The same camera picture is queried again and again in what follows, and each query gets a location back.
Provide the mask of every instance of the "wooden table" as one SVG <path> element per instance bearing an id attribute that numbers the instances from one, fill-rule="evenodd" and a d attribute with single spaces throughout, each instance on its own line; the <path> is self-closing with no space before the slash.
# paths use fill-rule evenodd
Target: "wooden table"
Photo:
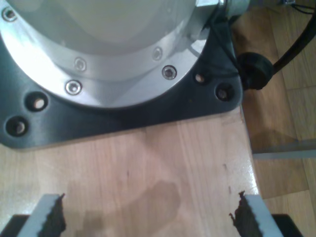
<path id="1" fill-rule="evenodd" d="M 0 229 L 65 193 L 63 237 L 234 237 L 238 193 L 257 194 L 240 109 L 35 151 L 0 145 Z"/>

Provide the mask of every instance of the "black cable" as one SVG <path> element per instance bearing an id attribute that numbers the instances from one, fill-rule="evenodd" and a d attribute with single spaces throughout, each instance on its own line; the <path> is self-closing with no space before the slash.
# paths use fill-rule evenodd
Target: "black cable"
<path id="1" fill-rule="evenodd" d="M 316 11 L 292 47 L 273 65 L 274 74 L 289 64 L 316 36 Z"/>
<path id="2" fill-rule="evenodd" d="M 301 13 L 303 13 L 303 14 L 306 14 L 306 15 L 313 15 L 313 12 L 303 11 L 303 10 L 299 9 L 298 7 L 296 7 L 294 5 L 292 5 L 292 8 L 297 10 L 297 11 L 299 11 L 299 12 L 301 12 Z"/>

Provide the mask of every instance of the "wood grain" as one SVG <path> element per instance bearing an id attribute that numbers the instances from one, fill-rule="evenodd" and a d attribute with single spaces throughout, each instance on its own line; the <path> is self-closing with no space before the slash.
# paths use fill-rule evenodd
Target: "wood grain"
<path id="1" fill-rule="evenodd" d="M 301 159 L 254 160 L 262 198 L 308 190 Z"/>
<path id="2" fill-rule="evenodd" d="M 240 109 L 37 151 L 0 146 L 0 229 L 65 193 L 63 237 L 238 236 L 228 214 L 257 194 Z"/>
<path id="3" fill-rule="evenodd" d="M 304 159 L 303 162 L 306 178 L 310 188 L 312 206 L 316 216 L 316 158 Z"/>
<path id="4" fill-rule="evenodd" d="M 315 2 L 305 0 L 300 1 L 300 4 L 315 6 Z M 311 16 L 302 14 L 291 7 L 279 7 L 277 11 L 270 11 L 270 17 L 278 55 L 281 57 L 303 32 Z M 282 70 L 287 89 L 316 85 L 315 52 L 316 41 L 313 40 Z"/>
<path id="5" fill-rule="evenodd" d="M 237 54 L 252 51 L 272 62 L 278 59 L 267 9 L 243 15 L 233 32 Z M 282 73 L 275 75 L 263 90 L 247 91 L 242 107 L 254 152 L 296 140 Z"/>
<path id="6" fill-rule="evenodd" d="M 316 139 L 316 87 L 288 91 L 299 140 Z"/>
<path id="7" fill-rule="evenodd" d="M 309 191 L 266 199 L 265 203 L 272 214 L 288 214 L 303 236 L 316 236 L 316 220 Z"/>
<path id="8" fill-rule="evenodd" d="M 272 62 L 278 60 L 269 10 L 243 15 L 235 23 L 233 33 L 237 54 L 252 51 Z M 275 75 L 263 90 L 247 91 L 242 107 L 254 152 L 296 141 L 282 73 Z M 263 198 L 308 189 L 301 160 L 255 160 L 254 164 Z"/>

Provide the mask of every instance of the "bolt hole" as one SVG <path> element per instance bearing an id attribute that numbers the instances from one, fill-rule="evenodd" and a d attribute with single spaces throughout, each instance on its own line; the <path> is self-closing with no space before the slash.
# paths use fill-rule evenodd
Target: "bolt hole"
<path id="1" fill-rule="evenodd" d="M 224 102 L 229 102 L 235 96 L 235 91 L 232 85 L 228 83 L 219 84 L 216 88 L 216 97 Z"/>
<path id="2" fill-rule="evenodd" d="M 199 84 L 204 84 L 205 83 L 205 77 L 200 75 L 200 74 L 196 74 L 195 80 Z"/>
<path id="3" fill-rule="evenodd" d="M 6 122 L 6 132 L 13 137 L 21 137 L 28 131 L 28 122 L 21 116 L 12 117 Z"/>
<path id="4" fill-rule="evenodd" d="M 85 71 L 87 68 L 86 61 L 80 57 L 76 58 L 75 59 L 75 68 L 80 72 Z"/>
<path id="5" fill-rule="evenodd" d="M 10 7 L 6 7 L 2 11 L 2 17 L 6 21 L 14 21 L 14 20 L 16 20 L 16 15 L 15 15 L 14 11 Z"/>
<path id="6" fill-rule="evenodd" d="M 77 80 L 71 80 L 66 84 L 66 92 L 70 95 L 78 95 L 82 90 L 82 85 Z"/>
<path id="7" fill-rule="evenodd" d="M 32 92 L 25 99 L 25 106 L 29 111 L 39 112 L 44 110 L 48 105 L 48 98 L 42 92 Z"/>
<path id="8" fill-rule="evenodd" d="M 167 80 L 173 80 L 177 77 L 177 70 L 175 67 L 168 65 L 162 69 L 162 75 Z"/>
<path id="9" fill-rule="evenodd" d="M 162 58 L 162 48 L 157 47 L 154 49 L 153 59 L 159 61 Z"/>

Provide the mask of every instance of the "black mounting plate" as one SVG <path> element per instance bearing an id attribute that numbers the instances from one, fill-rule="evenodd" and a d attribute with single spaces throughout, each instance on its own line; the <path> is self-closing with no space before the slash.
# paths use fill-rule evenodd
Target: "black mounting plate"
<path id="1" fill-rule="evenodd" d="M 232 52 L 230 27 L 217 24 L 222 41 Z M 205 77 L 198 83 L 195 75 Z M 225 101 L 218 89 L 227 90 Z M 45 96 L 42 111 L 30 110 L 32 92 Z M 0 40 L 0 142 L 11 148 L 30 148 L 154 124 L 228 112 L 242 101 L 240 77 L 215 38 L 209 36 L 202 56 L 174 88 L 150 102 L 117 110 L 101 110 L 64 101 L 33 82 L 14 62 Z M 21 121 L 24 132 L 12 136 Z"/>

